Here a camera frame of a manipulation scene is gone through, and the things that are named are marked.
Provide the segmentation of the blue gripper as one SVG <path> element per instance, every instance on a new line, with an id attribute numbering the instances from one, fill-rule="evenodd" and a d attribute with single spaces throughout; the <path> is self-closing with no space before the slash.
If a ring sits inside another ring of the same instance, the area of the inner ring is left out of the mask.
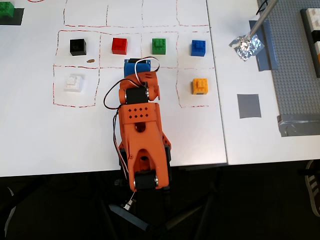
<path id="1" fill-rule="evenodd" d="M 140 60 L 139 58 L 130 58 L 124 60 L 124 77 L 135 74 L 135 64 Z M 151 71 L 151 61 L 150 60 L 142 60 L 136 65 L 136 72 L 150 72 Z"/>

